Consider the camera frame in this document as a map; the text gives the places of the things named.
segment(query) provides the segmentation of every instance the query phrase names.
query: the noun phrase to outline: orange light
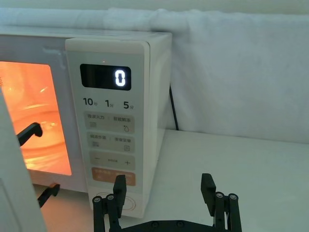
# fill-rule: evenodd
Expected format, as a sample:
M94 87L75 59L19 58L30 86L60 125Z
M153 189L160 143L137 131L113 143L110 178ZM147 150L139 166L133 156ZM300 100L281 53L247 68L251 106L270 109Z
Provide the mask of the orange light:
M42 137L21 147L27 168L71 175L50 67L1 61L0 87L16 134L33 122L42 127Z

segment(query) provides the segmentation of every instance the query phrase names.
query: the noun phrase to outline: white microwave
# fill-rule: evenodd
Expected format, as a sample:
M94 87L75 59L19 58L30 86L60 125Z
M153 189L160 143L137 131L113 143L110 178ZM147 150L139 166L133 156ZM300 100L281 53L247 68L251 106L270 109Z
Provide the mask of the white microwave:
M21 147L32 183L87 192L92 206L125 174L123 215L142 217L167 123L171 34L0 27L0 47L7 123L43 130Z

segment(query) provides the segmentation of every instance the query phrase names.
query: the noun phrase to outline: black cable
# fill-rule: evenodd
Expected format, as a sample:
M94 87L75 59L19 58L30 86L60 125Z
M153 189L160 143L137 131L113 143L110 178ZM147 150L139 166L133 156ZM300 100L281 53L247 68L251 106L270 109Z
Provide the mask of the black cable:
M169 86L169 97L170 97L170 103L172 104L175 127L176 127L176 130L179 131L178 121L177 121L177 116L176 116L176 111L175 111L175 105L174 105L174 99L173 99L173 93L172 93L172 88L170 86Z

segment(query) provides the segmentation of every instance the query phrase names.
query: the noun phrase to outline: black metal bracket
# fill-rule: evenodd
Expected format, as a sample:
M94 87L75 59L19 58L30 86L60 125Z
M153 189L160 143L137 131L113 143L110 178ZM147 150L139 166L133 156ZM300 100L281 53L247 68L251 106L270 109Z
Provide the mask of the black metal bracket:
M38 203L40 205L40 208L42 208L42 206L46 203L46 201L49 199L51 195L53 195L54 197L57 196L59 190L60 190L59 184L54 184L50 187L47 187L38 197Z
M126 178L117 176L113 194L106 198L93 198L94 232L105 232L104 215L108 214L110 232L241 232L238 196L234 193L225 196L216 192L216 185L210 174L203 174L201 192L213 217L213 226L183 220L150 221L139 225L121 228L119 218L126 197Z
M17 138L19 141L19 145L22 146L29 140L29 138L32 136L38 136L41 137L43 135L42 128L39 123L34 122L27 126L25 129L23 129L20 133L18 133Z

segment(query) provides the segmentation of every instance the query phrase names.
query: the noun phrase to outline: digital display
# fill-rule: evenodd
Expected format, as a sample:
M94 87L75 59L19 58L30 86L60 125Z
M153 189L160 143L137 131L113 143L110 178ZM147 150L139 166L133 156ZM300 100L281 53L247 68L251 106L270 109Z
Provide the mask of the digital display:
M129 67L81 64L80 70L84 87L125 91L131 89L131 69Z

